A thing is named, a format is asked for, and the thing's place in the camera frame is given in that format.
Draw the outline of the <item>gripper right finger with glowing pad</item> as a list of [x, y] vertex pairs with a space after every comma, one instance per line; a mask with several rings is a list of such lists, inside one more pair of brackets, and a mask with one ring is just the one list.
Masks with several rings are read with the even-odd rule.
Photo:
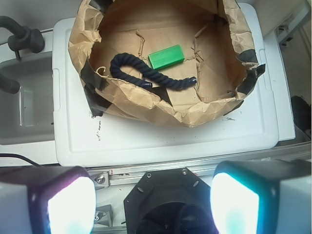
[[210, 204], [221, 234], [310, 234], [312, 163], [225, 160], [214, 171]]

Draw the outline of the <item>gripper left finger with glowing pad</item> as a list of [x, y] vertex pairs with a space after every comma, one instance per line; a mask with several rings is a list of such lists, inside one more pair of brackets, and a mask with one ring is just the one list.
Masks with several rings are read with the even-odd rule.
[[2, 234], [89, 234], [96, 190], [82, 167], [0, 169]]

